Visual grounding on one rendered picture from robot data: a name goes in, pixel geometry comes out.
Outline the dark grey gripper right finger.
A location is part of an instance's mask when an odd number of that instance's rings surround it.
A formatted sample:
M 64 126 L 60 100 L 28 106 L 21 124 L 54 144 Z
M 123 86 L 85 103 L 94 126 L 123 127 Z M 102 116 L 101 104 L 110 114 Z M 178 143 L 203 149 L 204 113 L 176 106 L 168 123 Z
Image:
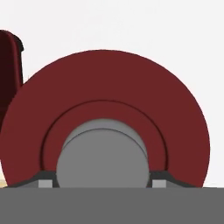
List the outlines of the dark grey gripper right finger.
M 194 188 L 194 185 L 175 179 L 168 171 L 151 171 L 147 186 L 150 188 Z

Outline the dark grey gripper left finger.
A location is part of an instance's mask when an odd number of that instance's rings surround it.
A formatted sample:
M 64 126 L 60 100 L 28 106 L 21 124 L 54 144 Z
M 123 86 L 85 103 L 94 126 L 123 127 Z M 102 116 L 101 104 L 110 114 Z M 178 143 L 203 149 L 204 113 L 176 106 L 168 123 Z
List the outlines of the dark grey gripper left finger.
M 32 178 L 11 185 L 23 188 L 58 188 L 60 185 L 55 171 L 40 171 Z

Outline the dark red blender lid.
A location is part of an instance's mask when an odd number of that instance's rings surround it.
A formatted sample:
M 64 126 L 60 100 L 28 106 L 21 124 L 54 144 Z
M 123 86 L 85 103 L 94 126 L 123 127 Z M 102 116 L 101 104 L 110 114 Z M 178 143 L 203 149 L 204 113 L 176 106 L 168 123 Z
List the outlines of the dark red blender lid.
M 159 64 L 138 55 L 97 50 L 54 61 L 35 73 L 8 107 L 0 160 L 8 184 L 53 171 L 67 136 L 92 119 L 127 123 L 146 146 L 149 167 L 191 186 L 204 184 L 209 135 L 199 104 Z

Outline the dark red blender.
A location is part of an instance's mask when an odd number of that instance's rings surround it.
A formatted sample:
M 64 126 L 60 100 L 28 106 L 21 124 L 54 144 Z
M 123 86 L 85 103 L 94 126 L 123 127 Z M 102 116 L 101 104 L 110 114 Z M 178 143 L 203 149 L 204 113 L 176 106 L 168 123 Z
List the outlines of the dark red blender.
M 0 129 L 11 100 L 23 85 L 23 50 L 19 37 L 0 30 Z

